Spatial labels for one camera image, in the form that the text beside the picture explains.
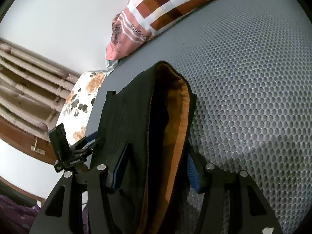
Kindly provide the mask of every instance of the metal bolt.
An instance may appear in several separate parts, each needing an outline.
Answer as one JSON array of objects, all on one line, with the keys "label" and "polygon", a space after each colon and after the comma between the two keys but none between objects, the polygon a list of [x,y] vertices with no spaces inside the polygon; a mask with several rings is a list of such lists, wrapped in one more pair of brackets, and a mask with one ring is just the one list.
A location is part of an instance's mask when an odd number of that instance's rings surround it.
[{"label": "metal bolt", "polygon": [[106,165],[105,164],[99,164],[97,168],[99,171],[103,171],[106,169]]},{"label": "metal bolt", "polygon": [[207,170],[213,170],[214,169],[214,164],[212,164],[212,163],[206,164],[206,169]]},{"label": "metal bolt", "polygon": [[65,172],[64,177],[69,178],[72,175],[72,172]]},{"label": "metal bolt", "polygon": [[241,171],[239,173],[242,177],[247,177],[248,176],[248,173],[246,171]]}]

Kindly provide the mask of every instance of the black leaf print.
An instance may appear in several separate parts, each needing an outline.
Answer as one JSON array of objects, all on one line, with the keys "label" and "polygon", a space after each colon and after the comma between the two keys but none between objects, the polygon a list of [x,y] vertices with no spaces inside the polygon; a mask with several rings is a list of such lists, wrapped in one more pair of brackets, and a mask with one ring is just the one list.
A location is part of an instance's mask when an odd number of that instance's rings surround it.
[{"label": "black leaf print", "polygon": [[76,99],[73,103],[71,103],[71,110],[72,110],[73,108],[76,108],[77,105],[78,105],[78,103],[79,103],[79,99]]},{"label": "black leaf print", "polygon": [[83,107],[82,107],[82,111],[86,111],[87,110],[87,108],[88,108],[88,106],[87,105],[83,105]]}]

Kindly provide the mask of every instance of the blue gripper pad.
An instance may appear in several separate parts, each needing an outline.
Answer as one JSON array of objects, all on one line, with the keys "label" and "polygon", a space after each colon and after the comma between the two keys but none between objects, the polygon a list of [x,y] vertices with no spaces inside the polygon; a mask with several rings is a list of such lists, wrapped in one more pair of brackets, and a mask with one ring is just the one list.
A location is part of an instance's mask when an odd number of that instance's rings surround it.
[{"label": "blue gripper pad", "polygon": [[197,193],[200,193],[201,187],[199,184],[199,173],[196,169],[195,163],[188,153],[188,167],[187,167],[188,179],[190,181],[190,186],[195,189]]}]

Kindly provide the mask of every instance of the orange flower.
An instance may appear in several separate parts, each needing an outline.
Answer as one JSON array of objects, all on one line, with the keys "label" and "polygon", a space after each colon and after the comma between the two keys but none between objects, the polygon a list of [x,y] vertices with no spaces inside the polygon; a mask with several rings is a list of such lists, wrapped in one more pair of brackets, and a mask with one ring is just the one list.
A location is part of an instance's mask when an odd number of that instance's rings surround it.
[{"label": "orange flower", "polygon": [[71,93],[66,98],[65,105],[67,105],[71,101],[73,96],[74,96],[74,91],[72,90]]},{"label": "orange flower", "polygon": [[98,88],[101,87],[104,78],[105,78],[106,74],[104,73],[96,73],[90,80],[90,82],[88,82],[87,86],[86,86],[86,91],[88,93],[92,93],[94,91],[96,91]]},{"label": "orange flower", "polygon": [[75,139],[76,142],[78,142],[79,140],[85,137],[85,130],[86,130],[86,127],[81,127],[81,131],[75,132],[73,134],[73,138]]}]

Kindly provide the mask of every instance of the pillow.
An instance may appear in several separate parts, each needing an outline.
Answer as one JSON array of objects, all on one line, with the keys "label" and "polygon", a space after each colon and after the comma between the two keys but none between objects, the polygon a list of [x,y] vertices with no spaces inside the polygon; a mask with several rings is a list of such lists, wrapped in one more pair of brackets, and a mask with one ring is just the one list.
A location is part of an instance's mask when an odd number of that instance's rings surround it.
[{"label": "pillow", "polygon": [[112,23],[106,59],[128,56],[209,0],[130,0]]},{"label": "pillow", "polygon": [[67,97],[57,125],[64,124],[66,138],[70,145],[85,136],[93,103],[105,77],[106,72],[103,71],[83,73]]}]

